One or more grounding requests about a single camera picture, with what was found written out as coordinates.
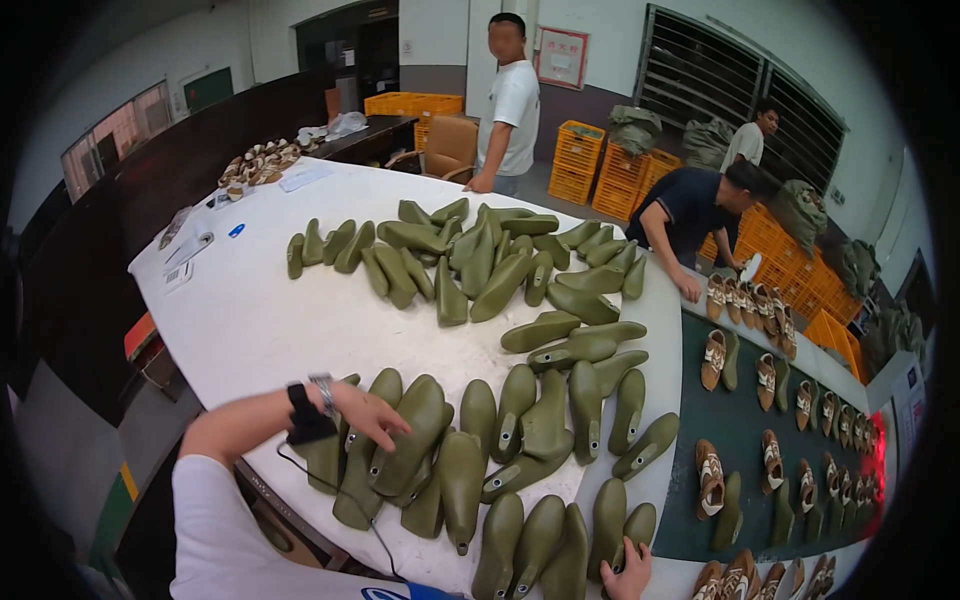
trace hand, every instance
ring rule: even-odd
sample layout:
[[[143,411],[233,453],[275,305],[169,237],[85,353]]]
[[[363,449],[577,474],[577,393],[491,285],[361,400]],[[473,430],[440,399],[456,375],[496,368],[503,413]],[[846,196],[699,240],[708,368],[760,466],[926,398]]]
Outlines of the hand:
[[[639,548],[640,552],[637,553],[634,543],[624,536],[624,566],[623,572],[619,575],[613,574],[607,561],[600,563],[600,577],[611,600],[639,600],[640,594],[650,583],[650,567],[653,563],[650,548],[645,543],[642,543]]]
[[[472,180],[467,181],[467,185],[464,186],[464,191],[477,192],[478,194],[487,194],[493,192],[493,175],[484,175],[481,171],[480,175],[475,176]]]
[[[700,281],[697,281],[696,277],[685,271],[679,271],[670,278],[673,279],[674,285],[680,290],[684,300],[694,303],[700,301]]]
[[[396,450],[391,433],[412,431],[407,421],[380,396],[368,394],[343,381],[331,382],[330,392],[333,404],[344,420],[388,452]]]

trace white table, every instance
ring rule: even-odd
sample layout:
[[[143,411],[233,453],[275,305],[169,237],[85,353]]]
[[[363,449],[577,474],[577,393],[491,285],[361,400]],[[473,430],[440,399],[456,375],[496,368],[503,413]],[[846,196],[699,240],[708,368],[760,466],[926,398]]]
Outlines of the white table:
[[[291,171],[317,164],[330,169],[332,175],[294,192],[284,193],[277,184],[269,184],[254,188],[238,203],[219,211],[198,204],[168,248],[159,252],[155,241],[130,265],[164,343],[204,408],[212,410],[238,397],[271,391],[317,371],[330,371],[341,377],[359,372],[363,376],[361,385],[369,385],[386,367],[398,369],[405,384],[421,373],[433,374],[444,388],[446,401],[454,407],[459,407],[463,390],[473,378],[486,380],[499,396],[509,368],[525,360],[523,354],[505,352],[499,345],[500,336],[511,327],[533,321],[539,312],[552,310],[548,301],[531,308],[523,302],[519,291],[508,308],[494,319],[440,329],[432,303],[418,297],[410,308],[398,311],[378,298],[367,282],[363,266],[351,276],[324,266],[309,267],[300,279],[290,280],[286,274],[287,243],[313,217],[321,220],[324,235],[348,218],[356,220],[358,226],[368,219],[375,223],[395,220],[401,198],[416,200],[429,212],[466,195],[470,198],[470,216],[465,229],[475,220],[476,208],[482,202],[493,207],[524,206],[541,214],[556,214],[559,231],[580,220],[495,194],[465,194],[455,183],[382,169],[305,157]],[[163,263],[182,243],[186,232],[194,230],[197,219],[211,226],[215,241],[193,259],[193,278],[164,295]],[[243,231],[235,238],[228,237],[241,223],[245,224]],[[616,228],[615,236],[622,238],[622,230]],[[570,270],[585,267],[574,258]],[[642,431],[664,413],[680,412],[681,300],[654,256],[646,268],[643,297],[623,302],[621,319],[637,321],[648,329],[645,338],[620,347],[621,351],[643,348],[650,352],[650,360],[641,366],[647,383]],[[754,339],[747,332],[740,333],[762,346],[766,344],[762,335]],[[833,377],[826,368],[814,371],[813,367],[819,365],[815,356],[819,350],[811,349],[803,341],[799,343],[798,367],[813,376]],[[836,383],[821,380],[841,393]],[[848,396],[841,396],[853,403]],[[606,448],[612,427],[615,395],[610,400],[604,407],[602,448]],[[454,418],[454,425],[458,423],[459,416]],[[389,573],[389,559],[374,534],[350,529],[333,518],[330,511],[334,498],[309,487],[301,471],[276,455],[276,445],[283,437],[279,435],[250,452],[244,457],[247,463],[317,532],[362,563]],[[641,502],[652,502],[660,518],[670,485],[673,455],[671,445],[655,463],[627,483],[628,509]],[[526,512],[544,494],[555,493],[565,502],[578,502],[588,530],[592,531],[593,497],[610,477],[613,462],[613,457],[604,451],[593,465],[584,469],[571,456],[551,477],[520,492]],[[490,462],[488,473],[497,468]],[[479,559],[482,521],[487,510],[481,505],[480,525],[465,557],[456,554],[445,532],[436,540],[422,540],[404,530],[399,524],[399,509],[389,504],[377,518],[377,529],[391,548],[400,575],[447,591],[468,593]],[[648,595],[689,597],[700,567],[699,563],[655,559]],[[844,568],[838,565],[838,586],[843,581],[841,575],[845,577]],[[540,598],[539,588],[530,597]],[[599,597],[599,587],[591,584],[588,597]]]

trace wall sign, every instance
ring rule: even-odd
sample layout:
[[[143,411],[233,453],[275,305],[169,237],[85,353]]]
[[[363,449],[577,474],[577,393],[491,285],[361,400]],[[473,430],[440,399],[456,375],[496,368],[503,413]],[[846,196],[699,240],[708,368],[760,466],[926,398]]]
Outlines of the wall sign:
[[[539,27],[540,51],[534,59],[537,78],[545,84],[583,89],[589,34]]]

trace black wrist strap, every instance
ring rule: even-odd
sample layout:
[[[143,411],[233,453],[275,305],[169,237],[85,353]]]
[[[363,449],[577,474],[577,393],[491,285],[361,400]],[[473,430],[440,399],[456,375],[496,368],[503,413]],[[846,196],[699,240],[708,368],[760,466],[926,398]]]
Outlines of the black wrist strap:
[[[294,412],[290,414],[294,427],[287,432],[289,445],[307,444],[337,435],[336,423],[317,410],[307,398],[302,383],[287,386],[287,396],[294,407]]]

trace black cable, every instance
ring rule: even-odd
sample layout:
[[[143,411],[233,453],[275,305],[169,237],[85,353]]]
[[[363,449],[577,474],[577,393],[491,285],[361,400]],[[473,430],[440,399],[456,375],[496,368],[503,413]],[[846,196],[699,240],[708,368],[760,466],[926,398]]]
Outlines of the black cable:
[[[393,572],[394,577],[396,577],[398,580],[400,580],[401,583],[406,583],[407,580],[406,580],[405,578],[401,577],[400,574],[396,572],[396,567],[394,566],[394,555],[391,554],[390,548],[387,547],[387,542],[384,541],[383,538],[380,536],[380,532],[378,532],[378,531],[376,530],[376,525],[373,524],[373,517],[370,516],[370,515],[367,513],[366,509],[364,509],[364,507],[363,507],[363,504],[360,503],[360,500],[357,500],[356,496],[354,496],[354,495],[353,495],[352,493],[350,493],[350,492],[344,492],[343,490],[338,490],[338,489],[337,489],[337,486],[333,485],[333,484],[330,483],[329,481],[326,481],[325,479],[323,479],[323,478],[320,477],[320,476],[314,475],[313,473],[311,473],[310,471],[308,471],[306,468],[302,467],[302,466],[300,465],[300,463],[298,463],[296,460],[294,460],[293,457],[287,456],[287,455],[284,454],[283,452],[280,452],[280,449],[281,449],[282,447],[284,447],[285,445],[287,445],[287,442],[286,442],[286,441],[280,442],[279,444],[276,445],[276,454],[277,454],[277,455],[279,455],[279,456],[287,459],[288,461],[290,461],[290,462],[294,465],[294,467],[296,467],[296,468],[300,469],[301,471],[303,471],[304,473],[306,473],[307,477],[313,477],[314,479],[316,479],[316,480],[319,481],[320,483],[324,484],[325,486],[329,486],[330,488],[333,488],[334,490],[337,490],[337,493],[338,493],[338,494],[342,494],[343,496],[349,498],[350,500],[353,501],[354,504],[357,505],[357,508],[360,509],[360,512],[363,513],[363,516],[367,519],[367,522],[370,524],[370,528],[373,529],[373,534],[376,535],[376,538],[377,538],[378,540],[380,540],[380,545],[383,546],[384,552],[387,553],[387,557],[390,559],[390,570],[391,570],[391,572]]]

